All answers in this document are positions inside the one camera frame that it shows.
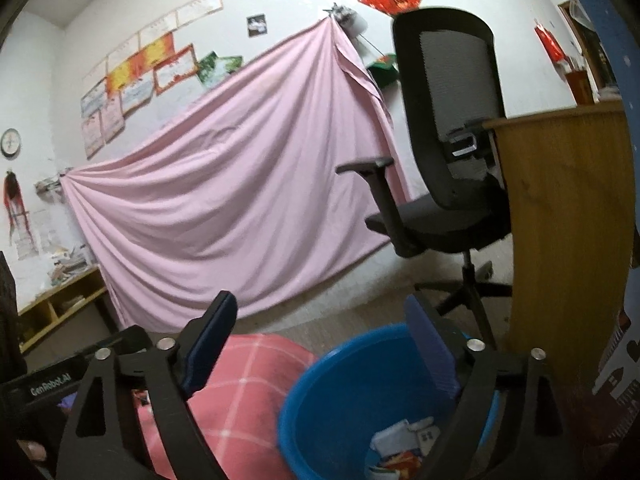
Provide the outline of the person's left hand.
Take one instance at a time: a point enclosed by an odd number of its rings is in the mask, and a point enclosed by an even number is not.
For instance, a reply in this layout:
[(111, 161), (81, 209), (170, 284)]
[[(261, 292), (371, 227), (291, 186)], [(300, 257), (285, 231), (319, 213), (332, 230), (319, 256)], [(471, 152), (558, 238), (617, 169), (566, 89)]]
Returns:
[(18, 440), (17, 444), (32, 462), (44, 462), (47, 459), (46, 449), (37, 442)]

